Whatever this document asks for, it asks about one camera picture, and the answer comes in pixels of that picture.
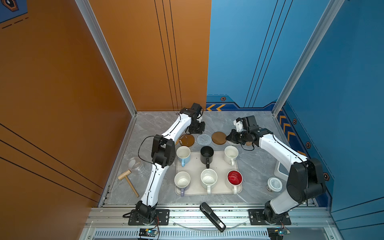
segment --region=white lid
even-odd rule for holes
[[[274,192],[279,192],[283,188],[283,184],[281,183],[280,179],[271,177],[268,179],[268,187]]]

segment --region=tray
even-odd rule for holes
[[[176,174],[179,172],[187,172],[191,176],[191,182],[188,188],[185,190],[184,195],[207,195],[207,190],[201,186],[200,175],[204,169],[207,169],[205,164],[200,161],[200,152],[191,152],[191,160],[184,166],[181,166],[181,162],[176,159]],[[231,170],[237,170],[237,160],[233,166],[224,161],[224,151],[215,151],[212,163],[209,164],[209,168],[213,169],[217,173],[217,184],[211,189],[211,194],[233,194],[232,189],[228,188],[225,184],[225,178]],[[237,189],[237,193],[243,190],[240,184]],[[177,195],[181,195],[180,189],[175,186],[175,192]]]

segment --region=clear plastic cup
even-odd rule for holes
[[[128,168],[135,174],[142,174],[145,166],[139,157],[132,157],[128,160]]]

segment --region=wooden coaster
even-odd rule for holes
[[[217,145],[223,145],[226,143],[226,138],[227,136],[223,132],[215,132],[212,134],[212,141],[216,143]]]
[[[181,146],[191,147],[195,143],[195,137],[192,134],[183,134],[179,141]]]

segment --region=light blue mug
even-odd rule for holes
[[[177,158],[184,167],[191,160],[191,150],[187,146],[181,146],[176,151]]]

